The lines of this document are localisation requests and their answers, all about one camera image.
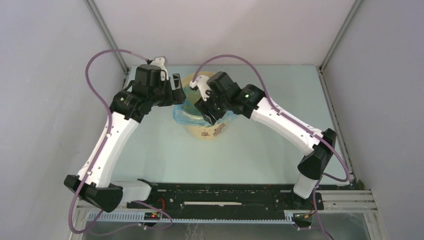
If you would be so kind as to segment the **yellow capybara trash bin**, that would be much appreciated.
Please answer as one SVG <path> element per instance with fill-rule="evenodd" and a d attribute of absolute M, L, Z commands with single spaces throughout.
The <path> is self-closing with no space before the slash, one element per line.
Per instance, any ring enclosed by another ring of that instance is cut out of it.
<path fill-rule="evenodd" d="M 186 95 L 186 100 L 197 102 L 201 99 L 201 94 L 198 90 L 194 91 L 190 89 L 189 83 L 193 80 L 194 73 L 189 74 L 182 80 L 183 90 Z M 230 122 L 219 123 L 213 126 L 194 126 L 183 124 L 187 131 L 195 138 L 200 140 L 214 140 L 221 136 L 228 128 Z"/>

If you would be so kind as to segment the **blue plastic trash bag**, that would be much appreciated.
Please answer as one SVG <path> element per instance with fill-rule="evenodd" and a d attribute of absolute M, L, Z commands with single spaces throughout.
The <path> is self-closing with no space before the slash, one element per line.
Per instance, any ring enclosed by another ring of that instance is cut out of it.
<path fill-rule="evenodd" d="M 223 124 L 234 121 L 238 116 L 232 111 L 224 114 L 223 118 L 217 120 L 216 123 L 210 124 L 204 120 L 202 114 L 195 108 L 196 101 L 185 100 L 183 104 L 177 105 L 173 109 L 173 119 L 182 125 L 211 127 L 217 124 Z"/>

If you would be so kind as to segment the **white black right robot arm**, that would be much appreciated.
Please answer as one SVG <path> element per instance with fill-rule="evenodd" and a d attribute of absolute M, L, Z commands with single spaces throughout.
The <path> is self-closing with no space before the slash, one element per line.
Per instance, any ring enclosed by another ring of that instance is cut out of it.
<path fill-rule="evenodd" d="M 216 124 L 232 112 L 271 128 L 296 146 L 303 158 L 297 166 L 299 175 L 290 201 L 297 209 L 310 204 L 311 194 L 334 155 L 334 130 L 322 131 L 306 124 L 268 99 L 259 87 L 248 84 L 240 88 L 226 72 L 219 71 L 211 77 L 199 75 L 189 87 L 199 91 L 200 99 L 194 106 L 209 124 Z"/>

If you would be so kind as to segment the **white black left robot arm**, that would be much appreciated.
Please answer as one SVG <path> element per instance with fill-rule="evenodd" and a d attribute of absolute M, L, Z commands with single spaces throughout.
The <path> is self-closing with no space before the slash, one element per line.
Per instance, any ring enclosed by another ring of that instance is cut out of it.
<path fill-rule="evenodd" d="M 113 182 L 112 173 L 125 144 L 152 108 L 180 105 L 186 99 L 178 73 L 169 75 L 164 67 L 153 64 L 142 64 L 130 72 L 134 79 L 113 97 L 92 154 L 76 175 L 64 179 L 64 185 L 79 199 L 106 213 L 133 201 L 145 208 L 156 206 L 158 194 L 149 183 L 140 179 Z"/>

